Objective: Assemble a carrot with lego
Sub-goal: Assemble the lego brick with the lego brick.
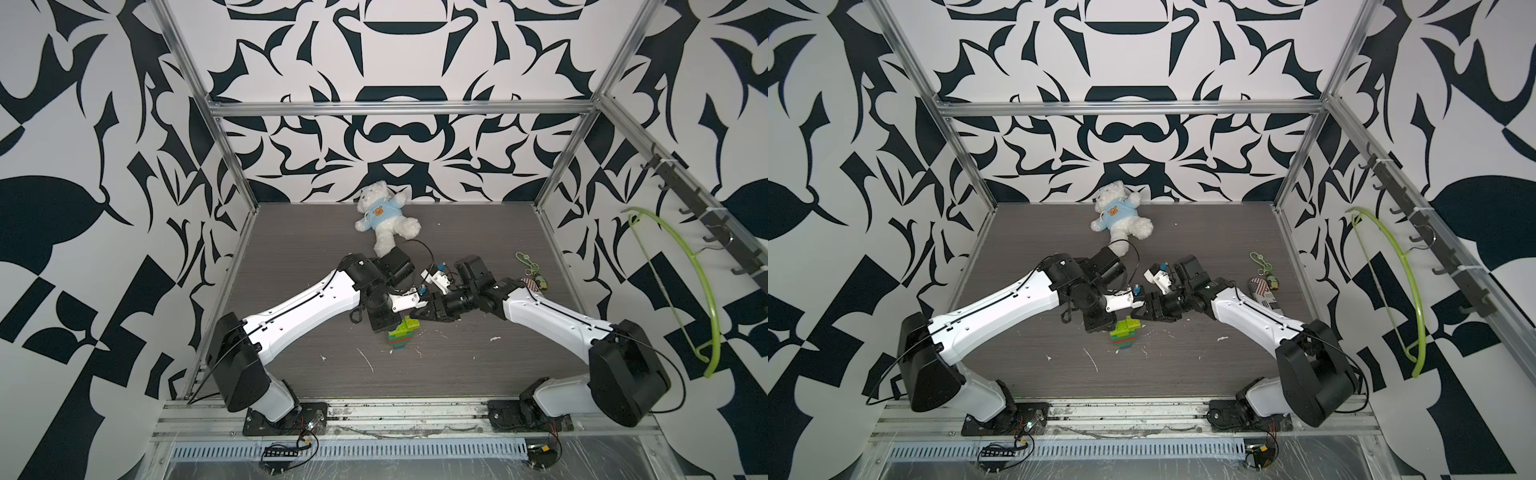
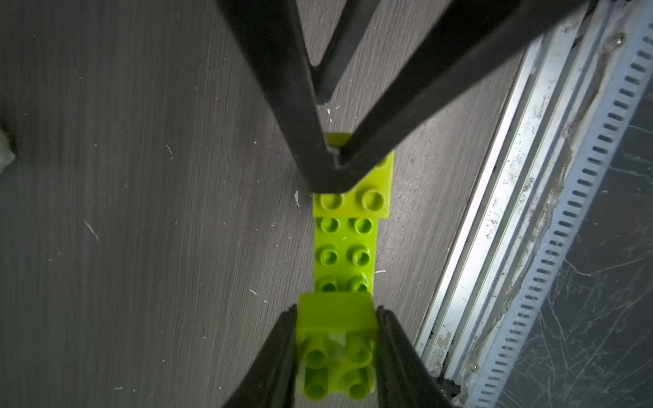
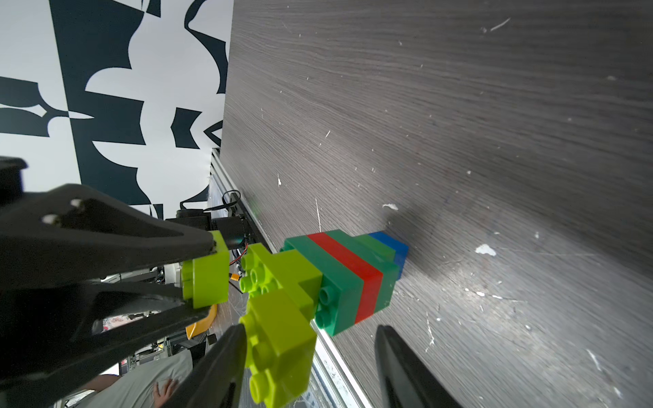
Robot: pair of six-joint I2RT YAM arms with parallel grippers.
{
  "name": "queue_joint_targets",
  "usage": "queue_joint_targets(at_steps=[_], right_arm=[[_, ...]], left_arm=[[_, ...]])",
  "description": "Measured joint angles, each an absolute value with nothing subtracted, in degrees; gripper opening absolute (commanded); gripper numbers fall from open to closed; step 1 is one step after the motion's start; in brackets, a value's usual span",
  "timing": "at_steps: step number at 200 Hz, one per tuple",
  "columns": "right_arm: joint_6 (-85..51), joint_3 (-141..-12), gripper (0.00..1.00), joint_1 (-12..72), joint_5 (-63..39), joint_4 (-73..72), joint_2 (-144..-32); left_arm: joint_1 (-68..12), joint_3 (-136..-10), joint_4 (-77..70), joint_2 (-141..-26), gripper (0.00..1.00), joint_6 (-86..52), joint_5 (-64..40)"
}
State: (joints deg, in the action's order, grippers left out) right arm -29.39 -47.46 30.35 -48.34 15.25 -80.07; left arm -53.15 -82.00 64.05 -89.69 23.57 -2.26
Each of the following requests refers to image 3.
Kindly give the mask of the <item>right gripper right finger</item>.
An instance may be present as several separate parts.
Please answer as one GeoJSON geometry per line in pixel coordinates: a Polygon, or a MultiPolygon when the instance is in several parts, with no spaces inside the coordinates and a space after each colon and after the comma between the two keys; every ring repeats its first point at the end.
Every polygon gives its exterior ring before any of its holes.
{"type": "Polygon", "coordinates": [[[392,326],[378,326],[374,348],[384,407],[462,407],[392,326]]]}

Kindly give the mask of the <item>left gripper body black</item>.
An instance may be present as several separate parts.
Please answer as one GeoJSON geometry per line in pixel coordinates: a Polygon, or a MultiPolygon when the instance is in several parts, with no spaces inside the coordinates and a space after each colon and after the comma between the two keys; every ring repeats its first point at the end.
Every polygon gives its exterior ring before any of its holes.
{"type": "Polygon", "coordinates": [[[19,381],[25,353],[20,290],[27,287],[21,241],[29,226],[28,203],[21,172],[27,163],[18,157],[1,158],[1,391],[19,381]]]}

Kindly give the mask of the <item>lime lego brick long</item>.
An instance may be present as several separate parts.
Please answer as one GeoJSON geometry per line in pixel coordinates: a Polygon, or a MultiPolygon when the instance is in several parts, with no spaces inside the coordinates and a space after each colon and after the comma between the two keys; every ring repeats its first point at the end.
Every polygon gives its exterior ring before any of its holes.
{"type": "Polygon", "coordinates": [[[240,318],[247,335],[246,368],[253,402],[270,408],[294,402],[309,387],[317,336],[280,289],[248,299],[240,318]]]}

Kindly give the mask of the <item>person hand outside cell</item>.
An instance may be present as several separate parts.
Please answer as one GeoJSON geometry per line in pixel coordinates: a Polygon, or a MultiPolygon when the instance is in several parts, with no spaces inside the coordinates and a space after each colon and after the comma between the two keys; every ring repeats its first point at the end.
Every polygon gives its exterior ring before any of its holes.
{"type": "Polygon", "coordinates": [[[177,389],[179,381],[169,378],[162,386],[159,382],[154,383],[153,400],[155,408],[162,408],[172,397],[173,392],[177,389]]]}

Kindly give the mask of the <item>lime lego brick small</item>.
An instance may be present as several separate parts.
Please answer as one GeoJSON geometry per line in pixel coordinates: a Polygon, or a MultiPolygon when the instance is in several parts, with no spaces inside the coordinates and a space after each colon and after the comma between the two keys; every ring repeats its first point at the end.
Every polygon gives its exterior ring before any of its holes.
{"type": "Polygon", "coordinates": [[[245,273],[239,280],[243,293],[251,297],[283,289],[308,320],[315,318],[323,273],[299,251],[270,253],[261,244],[253,244],[240,259],[245,273]]]}
{"type": "Polygon", "coordinates": [[[194,309],[226,303],[229,297],[231,253],[219,231],[211,234],[216,252],[181,265],[183,299],[194,309]]]}

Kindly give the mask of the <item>green lego brick small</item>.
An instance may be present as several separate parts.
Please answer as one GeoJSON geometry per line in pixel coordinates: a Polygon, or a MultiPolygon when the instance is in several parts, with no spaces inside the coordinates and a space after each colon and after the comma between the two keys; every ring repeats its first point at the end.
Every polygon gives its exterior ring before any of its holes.
{"type": "Polygon", "coordinates": [[[354,239],[373,251],[378,258],[394,263],[396,250],[391,246],[384,244],[370,234],[355,236],[354,239]]]}

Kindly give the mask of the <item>green lego brick long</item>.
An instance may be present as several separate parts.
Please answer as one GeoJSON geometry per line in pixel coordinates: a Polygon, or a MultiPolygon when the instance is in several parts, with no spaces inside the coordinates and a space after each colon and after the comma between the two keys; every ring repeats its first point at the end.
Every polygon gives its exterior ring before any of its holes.
{"type": "Polygon", "coordinates": [[[358,243],[355,236],[343,231],[328,231],[324,236],[333,258],[363,281],[355,322],[364,321],[389,306],[399,267],[378,258],[373,251],[358,243]]]}
{"type": "Polygon", "coordinates": [[[315,322],[335,337],[355,325],[363,281],[333,258],[324,234],[287,238],[283,248],[299,251],[323,273],[315,322]]]}

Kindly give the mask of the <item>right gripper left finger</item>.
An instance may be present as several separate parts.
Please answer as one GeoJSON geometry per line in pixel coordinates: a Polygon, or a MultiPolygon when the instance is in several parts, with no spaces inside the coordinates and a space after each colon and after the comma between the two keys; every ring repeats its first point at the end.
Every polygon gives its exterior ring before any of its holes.
{"type": "Polygon", "coordinates": [[[245,327],[231,326],[163,407],[238,407],[246,357],[245,327]]]}

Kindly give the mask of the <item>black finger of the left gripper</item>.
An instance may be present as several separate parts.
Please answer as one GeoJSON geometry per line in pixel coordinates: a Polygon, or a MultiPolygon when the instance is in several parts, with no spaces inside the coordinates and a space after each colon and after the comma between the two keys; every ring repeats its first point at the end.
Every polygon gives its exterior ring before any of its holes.
{"type": "Polygon", "coordinates": [[[207,316],[180,288],[78,283],[1,293],[1,391],[64,384],[207,316]]]}
{"type": "Polygon", "coordinates": [[[209,232],[155,219],[88,186],[24,194],[30,218],[21,241],[24,289],[62,287],[215,251],[209,232]]]}

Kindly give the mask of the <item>blue lego brick small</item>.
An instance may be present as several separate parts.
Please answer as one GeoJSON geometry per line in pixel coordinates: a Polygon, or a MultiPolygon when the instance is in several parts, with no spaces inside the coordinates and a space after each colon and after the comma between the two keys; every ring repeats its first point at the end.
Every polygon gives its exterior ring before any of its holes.
{"type": "Polygon", "coordinates": [[[370,234],[371,238],[383,243],[385,246],[395,251],[394,263],[399,267],[398,280],[401,279],[403,270],[406,263],[406,258],[409,253],[409,246],[405,243],[396,240],[384,231],[378,231],[370,234]]]}

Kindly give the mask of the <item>red lego brick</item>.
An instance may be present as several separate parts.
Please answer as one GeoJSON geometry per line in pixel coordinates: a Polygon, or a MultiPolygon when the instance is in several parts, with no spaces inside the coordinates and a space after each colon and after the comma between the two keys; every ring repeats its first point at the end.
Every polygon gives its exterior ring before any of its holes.
{"type": "Polygon", "coordinates": [[[316,323],[335,336],[373,316],[381,308],[389,260],[362,236],[328,231],[307,236],[309,259],[323,273],[316,323]]]}

